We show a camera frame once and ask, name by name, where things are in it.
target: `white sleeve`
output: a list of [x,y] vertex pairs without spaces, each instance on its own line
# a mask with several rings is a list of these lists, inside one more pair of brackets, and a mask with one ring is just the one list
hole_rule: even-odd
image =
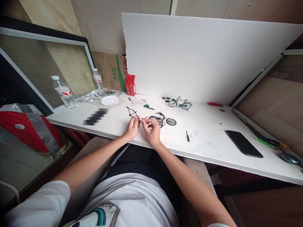
[[58,226],[69,197],[66,182],[51,181],[7,212],[4,218],[8,226]]
[[221,223],[213,223],[213,224],[210,224],[207,227],[229,227],[229,226],[225,225],[225,224],[221,224]]

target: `red packet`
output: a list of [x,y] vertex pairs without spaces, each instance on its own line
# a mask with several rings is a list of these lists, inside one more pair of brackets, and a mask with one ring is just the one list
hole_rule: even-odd
[[136,87],[135,87],[135,75],[127,74],[126,78],[126,92],[130,96],[136,95]]

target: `person's left hand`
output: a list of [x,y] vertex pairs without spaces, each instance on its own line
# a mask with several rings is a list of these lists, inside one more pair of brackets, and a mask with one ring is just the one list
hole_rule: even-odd
[[132,141],[137,135],[138,128],[140,128],[140,124],[141,124],[138,118],[131,117],[125,133],[121,136],[127,141],[127,143]]

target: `smartphone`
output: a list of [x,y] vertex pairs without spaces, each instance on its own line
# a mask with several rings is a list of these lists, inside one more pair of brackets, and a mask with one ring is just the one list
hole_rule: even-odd
[[244,137],[244,135],[230,130],[226,130],[226,133],[243,154],[256,158],[263,158],[263,155]]

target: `computer mouse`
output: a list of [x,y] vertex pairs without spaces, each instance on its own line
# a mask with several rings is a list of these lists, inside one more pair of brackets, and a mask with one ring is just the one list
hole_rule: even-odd
[[301,161],[298,158],[296,158],[295,156],[291,155],[291,154],[282,152],[279,155],[284,161],[286,161],[290,164],[295,164],[295,165],[300,165],[301,164]]

